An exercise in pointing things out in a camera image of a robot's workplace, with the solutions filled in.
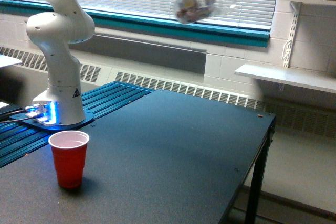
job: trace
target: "black table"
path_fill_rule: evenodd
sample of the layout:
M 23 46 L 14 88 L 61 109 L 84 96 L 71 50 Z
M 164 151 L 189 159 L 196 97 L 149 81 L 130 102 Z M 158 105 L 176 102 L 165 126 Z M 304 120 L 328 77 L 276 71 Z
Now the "black table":
M 255 162 L 253 223 L 274 123 L 155 91 L 81 129 L 91 140 L 79 190 L 57 186 L 49 146 L 1 168 L 1 223 L 221 223 Z

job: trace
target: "cup rim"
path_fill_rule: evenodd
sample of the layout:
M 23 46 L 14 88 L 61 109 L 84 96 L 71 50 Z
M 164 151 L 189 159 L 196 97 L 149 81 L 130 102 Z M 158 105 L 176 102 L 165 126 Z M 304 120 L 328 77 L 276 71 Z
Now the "cup rim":
M 80 145 L 78 146 L 75 146 L 75 147 L 60 147 L 60 146 L 57 146 L 55 144 L 53 144 L 50 140 L 52 140 L 53 137 L 55 136 L 58 136 L 58 135 L 64 135 L 64 134 L 67 134 L 67 133 L 79 133 L 83 136 L 86 137 L 86 141 L 84 143 L 81 143 Z M 83 132 L 83 131 L 60 131 L 60 132 L 57 132 L 57 133 L 54 133 L 53 135 L 51 135 L 49 138 L 48 138 L 48 143 L 52 146 L 52 147 L 55 147 L 55 148 L 58 148 L 58 149 L 63 149 L 63 150 L 69 150 L 69 149 L 75 149 L 75 148 L 79 148 L 79 147 L 82 147 L 83 145 L 86 145 L 90 140 L 90 136 Z

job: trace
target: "shelf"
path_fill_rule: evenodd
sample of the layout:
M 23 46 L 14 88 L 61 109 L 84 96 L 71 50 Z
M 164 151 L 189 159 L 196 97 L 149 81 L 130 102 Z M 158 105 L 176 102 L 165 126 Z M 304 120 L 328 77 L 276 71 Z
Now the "shelf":
M 336 93 L 336 76 L 326 73 L 265 64 L 244 64 L 235 71 L 235 74 L 264 81 Z
M 328 6 L 336 6 L 336 1 L 332 0 L 287 0 L 296 3 L 303 3 L 308 5 L 328 5 Z
M 0 55 L 0 68 L 16 65 L 20 63 L 22 63 L 22 61 L 20 61 L 19 59 Z

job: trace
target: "red plastic cup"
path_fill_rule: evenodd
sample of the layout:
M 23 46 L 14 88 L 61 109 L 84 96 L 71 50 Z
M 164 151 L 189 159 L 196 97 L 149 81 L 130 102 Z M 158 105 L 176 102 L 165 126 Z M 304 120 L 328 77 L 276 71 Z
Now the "red plastic cup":
M 54 156 L 59 186 L 77 188 L 82 183 L 89 135 L 81 131 L 62 131 L 48 140 Z

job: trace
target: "radiator vent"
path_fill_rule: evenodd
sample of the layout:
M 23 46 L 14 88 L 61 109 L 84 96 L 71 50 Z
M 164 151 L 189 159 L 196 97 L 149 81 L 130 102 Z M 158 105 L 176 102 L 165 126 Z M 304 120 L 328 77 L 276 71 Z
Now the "radiator vent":
M 164 80 L 157 77 L 142 76 L 136 73 L 119 71 L 115 77 L 115 81 L 136 84 L 145 88 L 164 89 L 204 99 L 231 103 L 254 110 L 275 113 L 277 115 L 277 126 L 292 128 L 320 136 L 336 137 L 336 114 L 332 112 L 291 105 L 291 103 L 264 102 L 247 95 L 173 80 Z
M 48 72 L 47 62 L 43 55 L 6 47 L 0 47 L 0 54 L 21 60 L 22 63 L 20 65 L 22 67 Z M 83 81 L 96 83 L 100 71 L 101 67 L 88 64 L 80 64 L 80 79 Z
M 160 78 L 154 78 L 149 76 L 141 76 L 139 74 L 125 73 L 119 71 L 116 74 L 115 81 L 121 81 L 129 84 L 135 84 L 144 88 L 150 89 L 164 89 L 182 94 L 189 94 L 195 97 L 201 97 L 204 99 L 210 99 L 225 103 L 232 103 L 251 109 L 264 110 L 265 103 L 256 99 L 251 99 L 246 95 L 240 95 L 232 92 L 224 92 L 223 90 L 217 90 L 189 83 L 182 83 L 172 80 L 164 80 Z

